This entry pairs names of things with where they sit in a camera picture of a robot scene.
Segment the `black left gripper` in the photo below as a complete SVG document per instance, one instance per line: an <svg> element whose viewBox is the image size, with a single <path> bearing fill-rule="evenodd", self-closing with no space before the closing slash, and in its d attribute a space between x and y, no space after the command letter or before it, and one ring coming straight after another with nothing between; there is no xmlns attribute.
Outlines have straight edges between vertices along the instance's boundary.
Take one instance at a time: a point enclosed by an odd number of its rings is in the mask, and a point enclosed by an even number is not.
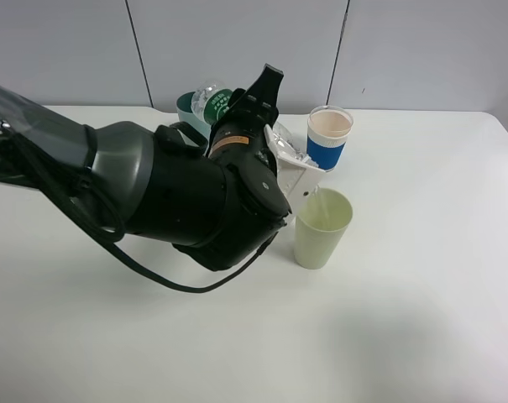
<svg viewBox="0 0 508 403"><path fill-rule="evenodd" d="M228 109L213 126L206 157L206 178L274 179L275 154L270 150L264 129L273 127L284 73L265 64L259 78L246 91L237 88Z"/></svg>

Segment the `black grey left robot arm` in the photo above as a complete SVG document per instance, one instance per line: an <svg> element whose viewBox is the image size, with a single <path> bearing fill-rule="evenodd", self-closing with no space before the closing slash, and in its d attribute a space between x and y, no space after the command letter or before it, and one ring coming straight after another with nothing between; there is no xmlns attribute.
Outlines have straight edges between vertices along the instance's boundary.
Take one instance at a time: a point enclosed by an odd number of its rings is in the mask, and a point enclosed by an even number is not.
<svg viewBox="0 0 508 403"><path fill-rule="evenodd" d="M291 207L264 131L283 73L267 65L202 135L188 123L93 128L0 86L0 183L39 188L38 160L98 227L162 240L212 271L271 239Z"/></svg>

